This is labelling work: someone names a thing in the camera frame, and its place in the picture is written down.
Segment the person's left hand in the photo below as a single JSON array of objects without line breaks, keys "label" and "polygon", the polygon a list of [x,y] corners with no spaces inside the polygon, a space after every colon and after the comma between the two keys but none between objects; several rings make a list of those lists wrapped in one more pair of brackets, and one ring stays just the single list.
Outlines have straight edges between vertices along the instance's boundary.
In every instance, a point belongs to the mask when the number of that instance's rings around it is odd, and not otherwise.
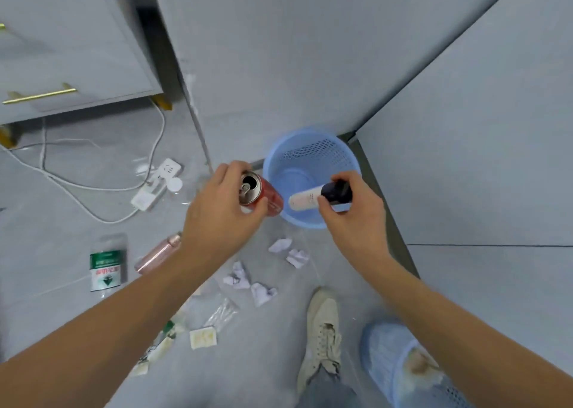
[{"label": "person's left hand", "polygon": [[245,161],[219,164],[187,210],[182,250],[196,267],[213,274],[236,254],[260,226],[245,226],[239,202],[241,176],[251,171]]}]

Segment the person's right hand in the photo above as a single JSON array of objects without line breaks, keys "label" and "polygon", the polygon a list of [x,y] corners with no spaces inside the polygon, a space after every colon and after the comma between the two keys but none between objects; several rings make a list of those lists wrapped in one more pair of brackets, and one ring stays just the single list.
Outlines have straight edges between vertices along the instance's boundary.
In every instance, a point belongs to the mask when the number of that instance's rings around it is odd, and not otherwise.
[{"label": "person's right hand", "polygon": [[387,244],[383,200],[356,171],[334,174],[331,180],[348,181],[353,192],[348,211],[337,212],[339,220],[326,224],[342,255],[358,271],[396,265]]}]

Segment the red soda can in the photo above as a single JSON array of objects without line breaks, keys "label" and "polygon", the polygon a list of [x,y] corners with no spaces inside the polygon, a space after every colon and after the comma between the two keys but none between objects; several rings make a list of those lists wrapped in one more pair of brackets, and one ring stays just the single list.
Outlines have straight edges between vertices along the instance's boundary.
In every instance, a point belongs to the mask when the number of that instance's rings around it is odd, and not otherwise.
[{"label": "red soda can", "polygon": [[267,216],[275,217],[283,211],[283,197],[268,180],[254,171],[243,172],[239,190],[240,205],[248,209],[255,209],[262,198],[267,198]]}]

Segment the white bottle with black cap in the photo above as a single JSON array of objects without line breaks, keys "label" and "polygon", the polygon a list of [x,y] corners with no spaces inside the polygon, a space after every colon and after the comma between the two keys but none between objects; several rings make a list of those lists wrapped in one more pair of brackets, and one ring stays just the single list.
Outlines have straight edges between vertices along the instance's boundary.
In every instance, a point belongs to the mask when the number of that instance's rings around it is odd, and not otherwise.
[{"label": "white bottle with black cap", "polygon": [[319,196],[323,196],[331,206],[350,204],[353,200],[350,183],[345,180],[336,180],[292,194],[288,200],[289,208],[293,211],[316,209],[319,207]]}]

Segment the person's right forearm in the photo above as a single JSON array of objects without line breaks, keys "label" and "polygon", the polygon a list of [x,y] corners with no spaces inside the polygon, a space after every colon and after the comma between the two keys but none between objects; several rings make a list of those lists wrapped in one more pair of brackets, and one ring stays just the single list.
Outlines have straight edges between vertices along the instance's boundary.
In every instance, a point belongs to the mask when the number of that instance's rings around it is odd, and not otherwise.
[{"label": "person's right forearm", "polygon": [[353,267],[477,408],[573,408],[573,377],[405,270],[389,254]]}]

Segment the person's left forearm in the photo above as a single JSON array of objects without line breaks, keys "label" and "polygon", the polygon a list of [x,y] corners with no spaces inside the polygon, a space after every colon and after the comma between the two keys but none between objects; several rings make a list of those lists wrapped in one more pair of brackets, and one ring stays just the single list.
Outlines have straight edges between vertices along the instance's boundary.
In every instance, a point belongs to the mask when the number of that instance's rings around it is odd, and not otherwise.
[{"label": "person's left forearm", "polygon": [[0,408],[104,408],[168,320],[233,253],[181,247],[0,364]]}]

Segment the white power strip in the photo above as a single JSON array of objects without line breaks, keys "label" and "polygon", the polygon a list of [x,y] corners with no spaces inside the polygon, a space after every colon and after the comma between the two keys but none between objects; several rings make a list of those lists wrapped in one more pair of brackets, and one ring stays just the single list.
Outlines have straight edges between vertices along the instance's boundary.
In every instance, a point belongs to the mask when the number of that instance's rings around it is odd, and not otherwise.
[{"label": "white power strip", "polygon": [[165,159],[145,180],[142,190],[150,194],[161,194],[168,182],[183,171],[183,166],[171,158]]}]

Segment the pink bottle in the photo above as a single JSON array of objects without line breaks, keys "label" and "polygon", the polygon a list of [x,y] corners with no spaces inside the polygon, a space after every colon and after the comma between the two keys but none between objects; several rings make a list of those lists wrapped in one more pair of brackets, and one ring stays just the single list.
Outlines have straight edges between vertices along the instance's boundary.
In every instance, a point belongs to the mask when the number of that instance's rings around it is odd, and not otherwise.
[{"label": "pink bottle", "polygon": [[136,272],[144,275],[161,266],[181,245],[182,232],[179,231],[162,240],[134,266]]}]

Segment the clear plastic wrapper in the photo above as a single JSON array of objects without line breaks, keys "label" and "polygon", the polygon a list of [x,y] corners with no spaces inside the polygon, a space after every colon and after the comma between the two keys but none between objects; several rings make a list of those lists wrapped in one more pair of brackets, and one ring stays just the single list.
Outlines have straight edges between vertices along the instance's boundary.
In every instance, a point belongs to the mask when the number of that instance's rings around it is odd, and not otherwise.
[{"label": "clear plastic wrapper", "polygon": [[240,308],[238,305],[231,299],[225,297],[211,316],[204,322],[203,327],[212,327],[219,333],[231,322],[239,311]]}]

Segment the white charger adapter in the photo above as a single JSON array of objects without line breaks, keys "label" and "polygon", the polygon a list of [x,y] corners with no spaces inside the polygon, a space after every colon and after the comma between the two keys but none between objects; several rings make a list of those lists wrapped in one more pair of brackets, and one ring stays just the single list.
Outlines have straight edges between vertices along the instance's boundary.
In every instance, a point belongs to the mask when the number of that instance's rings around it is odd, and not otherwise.
[{"label": "white charger adapter", "polygon": [[131,205],[139,211],[149,210],[157,201],[156,184],[145,184],[131,199]]}]

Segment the white sneaker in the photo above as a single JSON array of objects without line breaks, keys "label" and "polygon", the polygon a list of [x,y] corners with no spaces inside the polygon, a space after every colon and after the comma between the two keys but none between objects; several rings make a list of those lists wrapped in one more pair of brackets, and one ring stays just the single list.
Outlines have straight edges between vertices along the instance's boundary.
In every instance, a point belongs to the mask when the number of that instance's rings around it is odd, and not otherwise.
[{"label": "white sneaker", "polygon": [[338,304],[331,290],[317,288],[306,314],[306,349],[297,376],[298,395],[302,395],[319,369],[338,377],[340,366],[341,333]]}]

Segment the square white packet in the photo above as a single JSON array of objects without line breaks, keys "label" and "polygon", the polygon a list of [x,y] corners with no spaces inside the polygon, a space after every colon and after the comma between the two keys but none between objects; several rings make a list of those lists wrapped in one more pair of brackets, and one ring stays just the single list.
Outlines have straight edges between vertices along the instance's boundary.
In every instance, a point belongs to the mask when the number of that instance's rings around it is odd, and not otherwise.
[{"label": "square white packet", "polygon": [[190,346],[194,351],[200,348],[209,348],[218,344],[217,330],[214,326],[207,326],[189,332]]}]

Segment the green and white wrapper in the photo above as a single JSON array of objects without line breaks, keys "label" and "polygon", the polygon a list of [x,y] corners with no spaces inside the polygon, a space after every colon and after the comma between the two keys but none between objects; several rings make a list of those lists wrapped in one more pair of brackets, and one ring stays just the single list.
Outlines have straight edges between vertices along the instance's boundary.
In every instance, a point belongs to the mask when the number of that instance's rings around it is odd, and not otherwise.
[{"label": "green and white wrapper", "polygon": [[187,316],[183,312],[177,312],[162,328],[160,334],[164,338],[175,339],[177,335],[187,332]]}]

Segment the green label plastic bottle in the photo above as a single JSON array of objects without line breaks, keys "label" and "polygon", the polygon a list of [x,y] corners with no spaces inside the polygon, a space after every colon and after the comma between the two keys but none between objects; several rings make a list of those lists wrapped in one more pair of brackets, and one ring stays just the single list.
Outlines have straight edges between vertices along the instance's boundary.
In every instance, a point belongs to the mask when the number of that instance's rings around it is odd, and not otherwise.
[{"label": "green label plastic bottle", "polygon": [[89,257],[90,291],[101,298],[127,281],[128,238],[125,233],[104,235],[92,246]]}]

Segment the torn white wrapper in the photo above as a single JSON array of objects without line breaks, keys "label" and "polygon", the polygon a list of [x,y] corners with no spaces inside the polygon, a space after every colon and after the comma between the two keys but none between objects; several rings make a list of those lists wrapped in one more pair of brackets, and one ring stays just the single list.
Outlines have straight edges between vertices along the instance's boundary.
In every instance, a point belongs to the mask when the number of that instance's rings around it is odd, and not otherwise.
[{"label": "torn white wrapper", "polygon": [[165,353],[168,352],[175,339],[175,336],[166,336],[157,345],[149,347],[147,352],[138,360],[136,365],[133,367],[128,377],[146,375],[150,365],[159,361],[165,355]]}]

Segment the person's jeans leg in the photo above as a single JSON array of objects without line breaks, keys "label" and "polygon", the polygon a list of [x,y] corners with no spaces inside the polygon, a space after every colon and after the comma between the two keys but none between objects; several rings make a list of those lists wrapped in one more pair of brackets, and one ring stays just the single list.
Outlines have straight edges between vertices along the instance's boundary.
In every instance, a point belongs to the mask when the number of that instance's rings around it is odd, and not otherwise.
[{"label": "person's jeans leg", "polygon": [[320,366],[308,381],[295,408],[363,408],[357,393],[340,376]]}]

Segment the grey drawer cabinet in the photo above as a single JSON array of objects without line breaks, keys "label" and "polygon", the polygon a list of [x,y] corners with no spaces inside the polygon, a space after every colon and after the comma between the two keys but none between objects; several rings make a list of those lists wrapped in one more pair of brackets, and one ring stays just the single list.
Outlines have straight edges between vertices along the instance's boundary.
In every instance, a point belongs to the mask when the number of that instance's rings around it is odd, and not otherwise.
[{"label": "grey drawer cabinet", "polygon": [[[0,0],[0,125],[163,92],[131,0]],[[78,93],[3,105],[7,92]]]}]

